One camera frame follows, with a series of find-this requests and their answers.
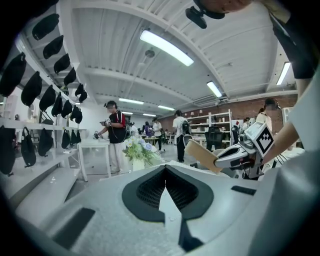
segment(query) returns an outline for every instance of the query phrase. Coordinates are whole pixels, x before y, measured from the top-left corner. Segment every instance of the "vase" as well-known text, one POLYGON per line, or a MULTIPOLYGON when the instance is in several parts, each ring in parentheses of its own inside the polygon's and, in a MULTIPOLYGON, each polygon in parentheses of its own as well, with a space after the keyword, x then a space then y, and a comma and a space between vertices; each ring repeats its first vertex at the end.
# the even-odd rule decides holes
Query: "vase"
POLYGON ((143 170, 145 168, 145 161, 141 159, 133 159, 132 170, 138 171, 143 170))

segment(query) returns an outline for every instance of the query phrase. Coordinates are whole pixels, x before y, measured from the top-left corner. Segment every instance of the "ceiling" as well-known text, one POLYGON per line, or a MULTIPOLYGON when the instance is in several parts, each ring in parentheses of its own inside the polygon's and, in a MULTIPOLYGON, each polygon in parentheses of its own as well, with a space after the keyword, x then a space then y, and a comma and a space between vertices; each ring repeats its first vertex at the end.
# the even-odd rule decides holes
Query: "ceiling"
POLYGON ((77 72, 77 80, 68 86, 70 97, 74 98, 73 91, 81 82, 87 100, 96 104, 118 98, 145 102, 119 103, 124 111, 137 114, 170 113, 158 105, 181 110, 214 105, 209 81, 214 81, 225 101, 295 90, 291 68, 282 85, 276 85, 288 58, 264 6, 255 2, 221 20, 205 17, 207 29, 201 29, 185 15, 192 5, 192 0, 60 0, 30 21, 22 35, 56 85, 63 84, 71 67, 56 75, 54 63, 68 52, 77 72), (36 41, 31 34, 34 25, 56 12, 59 25, 36 41), (171 42, 194 63, 185 66, 141 41, 143 30, 171 42), (64 35, 62 50, 45 60, 43 48, 59 35, 64 35), (146 56, 150 49, 154 57, 146 56))

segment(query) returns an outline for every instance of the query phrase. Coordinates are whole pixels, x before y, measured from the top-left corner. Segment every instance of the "cardboard piece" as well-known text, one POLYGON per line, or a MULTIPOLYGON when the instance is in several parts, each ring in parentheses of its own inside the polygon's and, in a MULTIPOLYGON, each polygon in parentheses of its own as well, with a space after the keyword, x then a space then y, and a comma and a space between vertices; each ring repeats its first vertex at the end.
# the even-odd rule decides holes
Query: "cardboard piece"
POLYGON ((193 156, 197 161, 199 161, 203 166, 207 167, 210 171, 219 173, 223 169, 216 167, 214 164, 218 157, 193 139, 189 140, 184 151, 193 156))

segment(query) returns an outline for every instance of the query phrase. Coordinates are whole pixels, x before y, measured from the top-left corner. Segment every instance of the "flower arrangement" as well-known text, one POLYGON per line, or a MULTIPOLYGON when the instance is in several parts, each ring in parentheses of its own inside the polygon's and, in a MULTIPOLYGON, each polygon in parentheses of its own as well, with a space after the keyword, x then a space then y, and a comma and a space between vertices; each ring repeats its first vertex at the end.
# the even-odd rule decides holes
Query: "flower arrangement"
POLYGON ((155 146, 150 143, 146 143, 142 138, 130 137, 124 141, 126 149, 123 150, 125 156, 133 160, 141 160, 149 165, 152 165, 152 161, 157 159, 163 162, 163 158, 160 156, 155 146))

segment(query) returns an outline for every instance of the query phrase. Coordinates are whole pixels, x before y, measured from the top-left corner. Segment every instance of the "ceiling light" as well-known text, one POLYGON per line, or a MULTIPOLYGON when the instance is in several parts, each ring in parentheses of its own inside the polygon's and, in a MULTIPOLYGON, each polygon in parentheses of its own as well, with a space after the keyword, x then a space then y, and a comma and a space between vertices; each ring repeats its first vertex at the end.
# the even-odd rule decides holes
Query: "ceiling light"
POLYGON ((156 117, 155 114, 143 114, 143 115, 146 116, 146 117, 156 117))
POLYGON ((290 68, 290 62, 285 62, 284 65, 283 65, 282 72, 281 72, 281 75, 279 77, 279 80, 278 80, 278 82, 276 82, 277 86, 282 84, 282 82, 284 81, 284 79, 286 77, 286 74, 287 74, 289 68, 290 68))
POLYGON ((175 57, 178 61, 182 62, 184 65, 189 67, 194 61, 186 55, 182 50, 178 47, 174 46, 172 43, 163 39, 162 37, 151 33, 148 30, 142 32, 140 36, 140 40, 145 41, 163 51, 170 54, 172 57, 175 57))
POLYGON ((174 110, 175 110, 174 108, 172 108, 172 107, 167 107, 167 106, 158 106, 158 108, 164 109, 164 110, 171 110, 171 111, 174 111, 174 110))
POLYGON ((137 101, 137 100, 132 100, 132 99, 126 99, 126 98, 119 98, 119 101, 121 102, 129 102, 129 103, 135 103, 135 104, 140 104, 142 105, 144 102, 142 101, 137 101))
POLYGON ((219 91, 217 86, 214 84, 214 82, 212 82, 212 81, 207 82, 206 85, 209 86, 209 88, 211 89, 211 91, 213 91, 215 96, 217 96, 218 98, 220 98, 222 96, 221 92, 219 91))

